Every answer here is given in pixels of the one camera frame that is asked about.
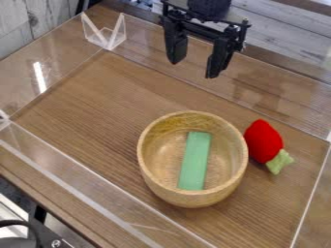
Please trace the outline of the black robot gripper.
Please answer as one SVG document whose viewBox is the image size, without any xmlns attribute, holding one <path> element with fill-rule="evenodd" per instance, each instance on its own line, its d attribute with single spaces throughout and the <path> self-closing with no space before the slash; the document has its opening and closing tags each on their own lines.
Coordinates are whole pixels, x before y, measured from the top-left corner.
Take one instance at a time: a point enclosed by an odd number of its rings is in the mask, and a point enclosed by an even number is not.
<svg viewBox="0 0 331 248">
<path fill-rule="evenodd" d="M 237 50 L 245 48 L 248 29 L 252 27 L 250 20 L 232 10 L 232 0 L 161 0 L 163 4 L 163 29 L 165 43 L 169 60 L 178 64 L 187 57 L 187 31 L 185 21 L 197 19 L 201 23 L 214 22 L 228 24 L 237 29 Z M 220 38 L 214 42 L 213 53 L 207 60 L 206 77 L 217 78 L 229 67 L 234 54 L 233 41 Z"/>
</svg>

